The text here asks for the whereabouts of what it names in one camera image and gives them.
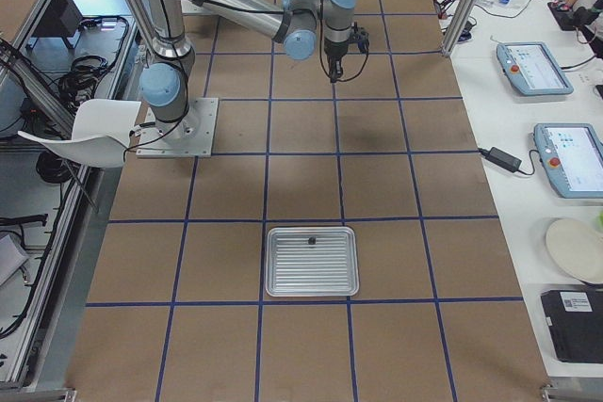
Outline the blue teach pendant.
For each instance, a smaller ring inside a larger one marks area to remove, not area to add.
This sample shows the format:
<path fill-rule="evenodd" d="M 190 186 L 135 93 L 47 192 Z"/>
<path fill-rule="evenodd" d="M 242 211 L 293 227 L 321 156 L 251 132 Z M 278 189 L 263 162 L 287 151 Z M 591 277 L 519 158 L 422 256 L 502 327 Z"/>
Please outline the blue teach pendant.
<path fill-rule="evenodd" d="M 565 199 L 602 198 L 602 142 L 588 123 L 538 123 L 533 140 L 553 189 Z"/>
<path fill-rule="evenodd" d="M 498 43 L 496 56 L 513 88 L 524 96 L 566 95 L 574 91 L 543 42 Z"/>

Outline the cream round plate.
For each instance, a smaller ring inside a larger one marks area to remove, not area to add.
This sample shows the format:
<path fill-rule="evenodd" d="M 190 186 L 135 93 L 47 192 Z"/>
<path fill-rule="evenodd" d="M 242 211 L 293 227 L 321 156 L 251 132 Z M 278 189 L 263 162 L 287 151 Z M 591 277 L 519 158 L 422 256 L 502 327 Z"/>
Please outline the cream round plate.
<path fill-rule="evenodd" d="M 602 234 L 572 218 L 560 218 L 546 231 L 546 248 L 555 264 L 585 283 L 602 284 Z"/>

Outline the white plastic chair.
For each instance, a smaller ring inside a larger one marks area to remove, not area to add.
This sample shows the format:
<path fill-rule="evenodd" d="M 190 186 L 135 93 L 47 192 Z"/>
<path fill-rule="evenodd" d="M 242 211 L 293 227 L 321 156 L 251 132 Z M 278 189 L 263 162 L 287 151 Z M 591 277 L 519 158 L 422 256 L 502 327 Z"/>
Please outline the white plastic chair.
<path fill-rule="evenodd" d="M 140 101 L 90 99 L 79 106 L 72 136 L 67 140 L 18 135 L 43 145 L 59 157 L 95 168 L 121 168 L 123 152 L 130 146 Z"/>

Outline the blue teach pendant near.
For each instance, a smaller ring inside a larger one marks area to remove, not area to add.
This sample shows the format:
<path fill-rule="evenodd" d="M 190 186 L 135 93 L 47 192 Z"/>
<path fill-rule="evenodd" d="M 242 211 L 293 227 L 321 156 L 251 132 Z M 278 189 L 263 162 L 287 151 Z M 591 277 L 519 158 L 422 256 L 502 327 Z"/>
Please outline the blue teach pendant near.
<path fill-rule="evenodd" d="M 565 199 L 602 198 L 602 142 L 588 123 L 538 123 L 533 140 L 553 189 Z"/>

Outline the ribbed metal tray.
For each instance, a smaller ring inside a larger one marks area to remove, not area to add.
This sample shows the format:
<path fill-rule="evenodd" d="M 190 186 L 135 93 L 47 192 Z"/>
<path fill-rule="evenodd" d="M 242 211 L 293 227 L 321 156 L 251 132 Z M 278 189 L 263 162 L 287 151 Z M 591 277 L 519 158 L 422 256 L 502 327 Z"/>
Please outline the ribbed metal tray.
<path fill-rule="evenodd" d="M 315 236 L 317 244 L 307 240 Z M 356 237 L 345 226 L 277 227 L 267 237 L 272 297 L 350 297 L 360 289 Z"/>

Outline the black flat box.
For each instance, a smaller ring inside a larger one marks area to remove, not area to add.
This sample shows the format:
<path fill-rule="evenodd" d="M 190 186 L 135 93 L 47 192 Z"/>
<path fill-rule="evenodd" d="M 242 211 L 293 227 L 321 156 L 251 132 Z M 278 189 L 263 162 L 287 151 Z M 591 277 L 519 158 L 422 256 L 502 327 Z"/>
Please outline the black flat box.
<path fill-rule="evenodd" d="M 561 362 L 602 363 L 602 292 L 551 290 L 541 304 Z"/>

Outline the blue teach pendant far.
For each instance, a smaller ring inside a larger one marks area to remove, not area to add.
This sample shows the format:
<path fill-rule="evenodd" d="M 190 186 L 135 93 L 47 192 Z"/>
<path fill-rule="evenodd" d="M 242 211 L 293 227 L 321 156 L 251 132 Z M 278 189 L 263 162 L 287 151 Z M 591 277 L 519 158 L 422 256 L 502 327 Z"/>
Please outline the blue teach pendant far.
<path fill-rule="evenodd" d="M 498 43 L 496 56 L 513 88 L 524 96 L 566 95 L 574 91 L 543 42 Z"/>

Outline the black power adapter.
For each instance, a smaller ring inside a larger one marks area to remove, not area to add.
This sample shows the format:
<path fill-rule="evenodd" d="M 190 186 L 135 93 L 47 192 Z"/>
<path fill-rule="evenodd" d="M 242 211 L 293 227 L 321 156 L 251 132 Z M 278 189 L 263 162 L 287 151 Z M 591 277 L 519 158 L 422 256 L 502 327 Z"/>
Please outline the black power adapter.
<path fill-rule="evenodd" d="M 497 147 L 491 147 L 490 149 L 479 148 L 479 153 L 485 160 L 511 173 L 518 172 L 522 163 L 519 158 Z"/>

